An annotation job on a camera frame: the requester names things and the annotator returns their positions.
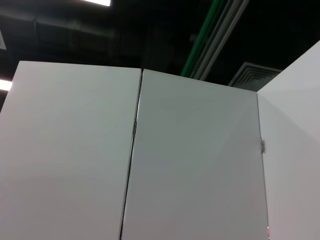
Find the white partition panel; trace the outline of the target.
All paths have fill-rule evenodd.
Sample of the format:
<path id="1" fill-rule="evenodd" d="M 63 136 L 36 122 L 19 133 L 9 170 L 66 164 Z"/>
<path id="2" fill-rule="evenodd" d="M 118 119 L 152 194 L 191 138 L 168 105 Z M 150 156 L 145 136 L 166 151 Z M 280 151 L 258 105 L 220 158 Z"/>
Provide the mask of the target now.
<path id="1" fill-rule="evenodd" d="M 140 77 L 18 64 L 0 112 L 0 240 L 119 240 Z"/>
<path id="2" fill-rule="evenodd" d="M 320 240 L 320 41 L 257 97 L 270 240 Z"/>
<path id="3" fill-rule="evenodd" d="M 257 95 L 145 70 L 121 240 L 268 240 Z"/>

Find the green ceiling pipe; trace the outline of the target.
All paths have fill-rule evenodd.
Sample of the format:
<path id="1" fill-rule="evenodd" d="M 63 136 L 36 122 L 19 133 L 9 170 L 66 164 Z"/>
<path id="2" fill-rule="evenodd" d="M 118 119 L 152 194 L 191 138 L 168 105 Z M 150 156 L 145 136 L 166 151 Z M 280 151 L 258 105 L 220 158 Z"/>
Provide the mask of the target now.
<path id="1" fill-rule="evenodd" d="M 180 73 L 181 77 L 189 78 L 198 61 L 203 48 L 205 47 L 205 40 L 211 33 L 217 18 L 220 16 L 221 8 L 224 6 L 225 0 L 212 0 L 207 15 L 202 23 L 193 47 L 188 55 L 188 58 Z"/>

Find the white ceiling conduit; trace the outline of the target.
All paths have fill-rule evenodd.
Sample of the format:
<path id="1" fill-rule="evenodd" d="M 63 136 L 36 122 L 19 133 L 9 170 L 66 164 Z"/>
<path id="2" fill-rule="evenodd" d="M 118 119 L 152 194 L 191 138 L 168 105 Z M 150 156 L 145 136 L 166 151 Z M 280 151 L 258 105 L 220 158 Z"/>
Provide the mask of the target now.
<path id="1" fill-rule="evenodd" d="M 190 75 L 205 81 L 250 0 L 227 0 L 206 45 Z"/>

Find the square ceiling air vent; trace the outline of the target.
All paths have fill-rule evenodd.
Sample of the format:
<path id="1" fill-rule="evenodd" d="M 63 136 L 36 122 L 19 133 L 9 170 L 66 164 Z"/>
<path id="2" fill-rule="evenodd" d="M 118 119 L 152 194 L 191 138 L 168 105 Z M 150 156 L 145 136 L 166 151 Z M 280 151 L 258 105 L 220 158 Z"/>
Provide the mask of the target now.
<path id="1" fill-rule="evenodd" d="M 281 72 L 280 69 L 244 62 L 228 86 L 258 92 Z"/>

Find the rectangular ceiling light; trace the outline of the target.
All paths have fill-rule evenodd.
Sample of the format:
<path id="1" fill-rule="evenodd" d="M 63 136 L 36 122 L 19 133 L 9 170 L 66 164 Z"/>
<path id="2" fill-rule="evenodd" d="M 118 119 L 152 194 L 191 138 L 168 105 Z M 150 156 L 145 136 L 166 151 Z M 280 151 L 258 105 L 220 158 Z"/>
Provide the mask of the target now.
<path id="1" fill-rule="evenodd" d="M 0 79 L 0 90 L 10 91 L 12 84 L 13 83 L 11 81 Z"/>
<path id="2" fill-rule="evenodd" d="M 105 7 L 111 6 L 111 0 L 83 0 L 83 1 L 96 4 L 96 5 L 105 6 Z"/>

